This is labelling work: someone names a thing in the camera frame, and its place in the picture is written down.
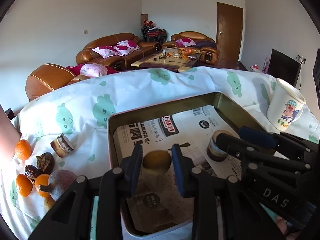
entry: newspaper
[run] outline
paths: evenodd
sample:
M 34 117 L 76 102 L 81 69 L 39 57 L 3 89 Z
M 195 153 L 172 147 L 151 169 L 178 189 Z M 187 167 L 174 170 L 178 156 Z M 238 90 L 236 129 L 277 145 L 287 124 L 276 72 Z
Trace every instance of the newspaper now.
M 240 161 L 228 156 L 215 162 L 207 155 L 207 146 L 216 130 L 237 133 L 218 115 L 213 106 L 203 106 L 190 111 L 165 116 L 141 123 L 118 127 L 114 133 L 117 153 L 130 156 L 136 143 L 143 147 L 143 156 L 154 150 L 167 150 L 171 154 L 174 143 L 180 145 L 184 156 L 192 159 L 212 176 L 241 177 Z M 193 198 L 182 198 L 174 180 L 171 164 L 161 176 L 151 176 L 141 168 L 138 187 L 132 198 L 127 198 L 135 228 L 154 233 L 192 219 Z

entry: wooden door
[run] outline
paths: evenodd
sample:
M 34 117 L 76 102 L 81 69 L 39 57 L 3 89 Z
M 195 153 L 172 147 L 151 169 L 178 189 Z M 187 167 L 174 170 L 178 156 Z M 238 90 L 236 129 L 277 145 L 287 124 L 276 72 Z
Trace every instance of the wooden door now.
M 243 26 L 243 9 L 218 3 L 217 49 L 219 59 L 239 60 Z

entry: white mug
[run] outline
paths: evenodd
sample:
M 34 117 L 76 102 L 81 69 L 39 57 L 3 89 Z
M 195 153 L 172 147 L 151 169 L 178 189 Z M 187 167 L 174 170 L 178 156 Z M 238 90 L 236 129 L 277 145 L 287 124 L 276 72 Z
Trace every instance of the white mug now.
M 276 89 L 267 111 L 267 118 L 280 131 L 284 131 L 302 114 L 306 100 L 298 89 L 277 78 Z

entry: coffee table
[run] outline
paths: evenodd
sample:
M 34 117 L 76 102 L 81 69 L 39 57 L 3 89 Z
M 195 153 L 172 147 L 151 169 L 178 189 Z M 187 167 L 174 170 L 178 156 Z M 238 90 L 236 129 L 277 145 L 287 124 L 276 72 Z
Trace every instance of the coffee table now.
M 168 53 L 178 52 L 177 49 L 167 49 Z M 140 68 L 165 68 L 174 72 L 183 72 L 187 71 L 190 68 L 197 67 L 200 63 L 200 54 L 193 54 L 197 59 L 187 58 L 176 58 L 176 57 L 167 57 L 159 59 L 159 56 L 162 55 L 162 50 L 157 51 L 147 57 L 142 58 L 139 61 L 136 61 L 131 64 L 131 67 L 134 69 Z

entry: fruit stem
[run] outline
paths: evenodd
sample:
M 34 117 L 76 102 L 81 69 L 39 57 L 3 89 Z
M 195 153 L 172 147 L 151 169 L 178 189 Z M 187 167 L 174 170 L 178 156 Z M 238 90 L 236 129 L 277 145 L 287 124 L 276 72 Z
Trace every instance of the fruit stem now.
M 48 193 L 51 193 L 53 188 L 52 188 L 52 185 L 49 184 L 49 185 L 39 185 L 39 190 L 43 191 L 43 192 L 48 192 Z

